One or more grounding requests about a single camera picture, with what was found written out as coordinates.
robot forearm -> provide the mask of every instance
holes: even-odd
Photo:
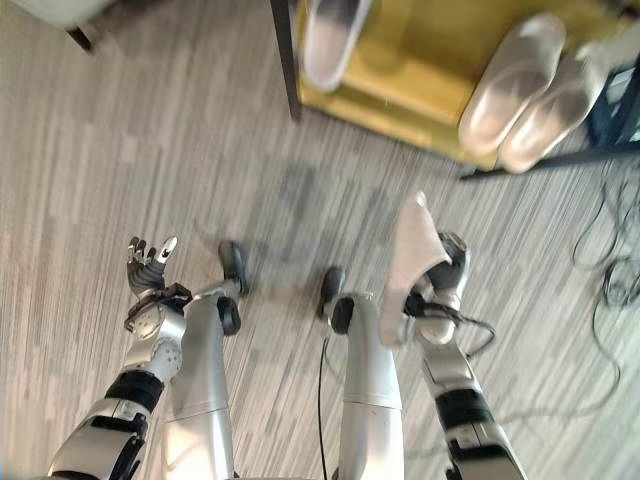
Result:
[[[56,453],[49,475],[130,479],[144,455],[147,428],[166,384],[182,364],[182,313],[151,303],[130,319],[135,340],[120,374]]]

silver robot leg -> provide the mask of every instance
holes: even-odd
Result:
[[[172,381],[164,428],[166,480],[234,476],[221,317],[235,314],[229,299],[238,291],[238,283],[226,281],[195,295],[186,308],[182,369]]]

black joint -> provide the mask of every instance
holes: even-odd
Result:
[[[473,423],[494,423],[481,392],[472,389],[452,390],[436,398],[440,423],[445,430]]]
[[[482,445],[480,447],[461,448],[457,440],[449,443],[451,458],[458,461],[488,460],[490,458],[510,458],[500,445]]]
[[[153,412],[156,408],[164,385],[149,372],[131,370],[124,372],[116,378],[109,387],[105,398],[118,398],[130,400]]]
[[[225,280],[235,280],[240,284],[240,294],[249,293],[249,280],[247,279],[247,255],[244,249],[229,240],[218,245],[218,257],[222,264]]]
[[[133,420],[98,416],[91,421],[91,426],[95,428],[104,428],[106,430],[116,430],[118,432],[135,433],[139,437],[144,438],[147,434],[148,423],[147,417],[141,413],[136,413]]]
[[[324,307],[334,298],[342,293],[344,288],[346,274],[342,267],[331,267],[324,274],[322,286],[320,287],[320,300],[316,315],[318,318],[324,318]]]
[[[216,306],[218,307],[218,315],[224,335],[229,337],[238,333],[242,322],[240,321],[238,305],[233,298],[220,297]]]
[[[331,328],[334,332],[340,335],[346,335],[349,332],[354,306],[353,299],[349,297],[343,297],[336,302],[331,314]]]
[[[68,470],[57,470],[52,474],[55,478],[64,478],[66,480],[100,480],[93,475],[86,473],[70,472]]]
[[[144,440],[138,437],[131,437],[122,449],[120,456],[116,460],[109,480],[131,480],[136,470],[140,466],[138,453],[144,445]]]

chair leg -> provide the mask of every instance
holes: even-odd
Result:
[[[91,40],[89,40],[89,37],[87,37],[80,28],[67,30],[67,33],[78,45],[80,45],[80,47],[82,47],[85,52],[90,52],[93,49]]]

shoe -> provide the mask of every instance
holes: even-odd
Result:
[[[551,84],[566,38],[562,21],[540,13],[500,43],[465,108],[458,128],[465,150],[496,150],[527,104]]]
[[[501,166],[512,173],[533,167],[587,117],[608,74],[595,44],[563,57],[549,89],[529,104],[500,146]]]
[[[302,74],[322,92],[344,76],[373,0],[315,0],[302,47]]]

